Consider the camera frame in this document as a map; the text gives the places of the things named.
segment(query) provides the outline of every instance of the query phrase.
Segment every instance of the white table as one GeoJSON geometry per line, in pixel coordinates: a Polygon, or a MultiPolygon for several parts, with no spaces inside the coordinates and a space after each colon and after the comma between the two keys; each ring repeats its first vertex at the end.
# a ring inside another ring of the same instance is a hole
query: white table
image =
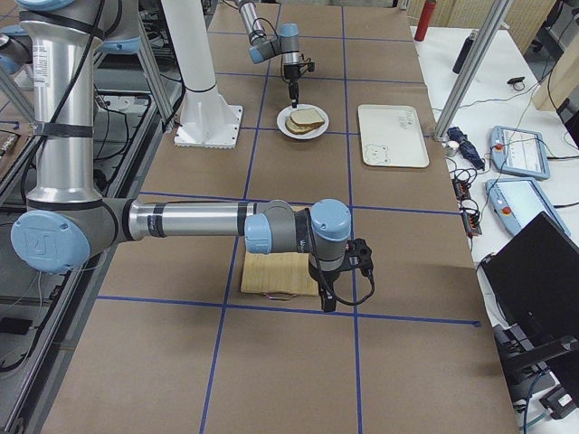
{"type": "MultiPolygon", "coordinates": [[[[464,40],[470,34],[470,29],[430,28],[423,42],[415,42],[418,52],[422,74],[428,86],[429,98],[434,110],[434,116],[440,115],[444,103],[448,98],[457,75],[452,72],[452,66],[464,40]]],[[[533,72],[529,69],[517,46],[510,38],[507,31],[499,31],[489,51],[480,65],[475,80],[462,102],[462,105],[470,104],[481,99],[507,99],[522,92],[515,91],[507,85],[507,80],[513,77],[525,76],[526,89],[536,85],[533,72]]],[[[565,127],[556,113],[539,111],[529,101],[537,86],[524,95],[519,95],[510,101],[492,101],[478,103],[469,108],[461,108],[453,126],[459,127],[462,132],[469,136],[470,142],[477,148],[481,156],[488,159],[489,133],[496,125],[504,127],[517,127],[521,129],[538,131],[555,156],[579,155],[577,148],[573,148],[564,142],[565,127]]],[[[573,143],[569,135],[567,140],[573,143]]],[[[460,155],[453,158],[459,168],[472,167],[460,155]]],[[[549,161],[551,177],[540,183],[552,204],[575,203],[579,201],[579,160],[549,161]]],[[[472,198],[482,208],[487,200],[484,184],[488,179],[495,179],[499,175],[498,170],[492,166],[490,170],[479,175],[470,188],[472,198]]],[[[558,210],[563,221],[571,232],[571,239],[579,244],[579,206],[558,210]]],[[[499,251],[512,238],[503,227],[497,215],[492,211],[490,203],[487,204],[481,221],[482,235],[473,239],[472,258],[478,263],[491,252],[499,251]]],[[[479,272],[479,282],[487,310],[493,325],[500,324],[500,315],[496,310],[494,297],[488,281],[482,272],[479,272]]],[[[540,414],[543,407],[536,398],[529,407],[528,420],[532,420],[540,414]]],[[[535,433],[560,433],[568,434],[579,432],[579,411],[574,411],[564,420],[541,421],[528,430],[535,433]]]]}

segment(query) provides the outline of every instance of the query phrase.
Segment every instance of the monitor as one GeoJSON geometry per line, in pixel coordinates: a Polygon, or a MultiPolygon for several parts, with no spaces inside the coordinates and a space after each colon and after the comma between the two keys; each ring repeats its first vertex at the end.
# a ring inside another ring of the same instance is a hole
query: monitor
{"type": "MultiPolygon", "coordinates": [[[[545,212],[481,267],[507,321],[534,346],[579,339],[579,248],[545,212]]],[[[579,404],[579,352],[546,363],[579,404]]]]}

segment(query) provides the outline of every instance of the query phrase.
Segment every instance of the blue and white device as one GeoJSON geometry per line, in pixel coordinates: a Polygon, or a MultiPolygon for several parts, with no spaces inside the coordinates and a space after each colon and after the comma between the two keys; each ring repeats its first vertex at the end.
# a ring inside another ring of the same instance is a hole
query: blue and white device
{"type": "Polygon", "coordinates": [[[535,178],[490,179],[485,187],[497,216],[511,235],[517,235],[542,211],[571,235],[535,178]]]}
{"type": "Polygon", "coordinates": [[[503,174],[548,179],[551,175],[543,136],[536,131],[494,127],[490,132],[490,158],[503,174]]]}

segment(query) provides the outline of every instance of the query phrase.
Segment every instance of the blue joint cap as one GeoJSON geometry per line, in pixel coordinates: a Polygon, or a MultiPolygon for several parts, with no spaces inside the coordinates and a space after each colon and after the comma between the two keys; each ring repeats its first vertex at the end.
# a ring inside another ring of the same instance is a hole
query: blue joint cap
{"type": "Polygon", "coordinates": [[[265,61],[257,47],[250,47],[250,57],[252,58],[252,62],[255,64],[265,61]]]}
{"type": "Polygon", "coordinates": [[[28,36],[28,32],[18,24],[7,25],[0,29],[0,33],[6,36],[28,36]]]}
{"type": "Polygon", "coordinates": [[[18,256],[34,269],[62,274],[90,257],[90,245],[79,227],[57,212],[24,213],[10,233],[18,256]]]}
{"type": "Polygon", "coordinates": [[[271,226],[264,214],[245,219],[245,247],[250,253],[271,253],[271,226]]]}
{"type": "Polygon", "coordinates": [[[48,12],[68,6],[75,1],[76,0],[16,0],[16,3],[31,11],[48,12]]]}
{"type": "Polygon", "coordinates": [[[0,54],[0,67],[8,75],[16,74],[20,70],[20,65],[9,57],[0,54]]]}
{"type": "Polygon", "coordinates": [[[136,54],[141,48],[141,38],[105,41],[99,47],[106,54],[136,54]]]}
{"type": "Polygon", "coordinates": [[[336,199],[324,199],[311,207],[314,232],[324,240],[345,241],[350,236],[352,215],[347,206],[336,199]]]}
{"type": "Polygon", "coordinates": [[[290,38],[292,36],[298,36],[299,35],[298,25],[295,23],[282,24],[281,28],[280,28],[279,35],[283,36],[284,38],[290,38]]]}

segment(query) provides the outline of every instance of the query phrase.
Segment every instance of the slice of bread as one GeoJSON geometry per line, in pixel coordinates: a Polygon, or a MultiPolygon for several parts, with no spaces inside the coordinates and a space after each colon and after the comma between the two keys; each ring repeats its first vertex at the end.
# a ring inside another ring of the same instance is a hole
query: slice of bread
{"type": "Polygon", "coordinates": [[[315,108],[301,108],[289,114],[291,121],[299,127],[318,128],[326,122],[315,108]]]}
{"type": "Polygon", "coordinates": [[[314,129],[318,129],[318,127],[316,127],[315,125],[304,127],[297,125],[293,120],[291,120],[291,117],[286,118],[286,128],[290,133],[297,135],[307,134],[310,131],[313,131],[314,129]]]}

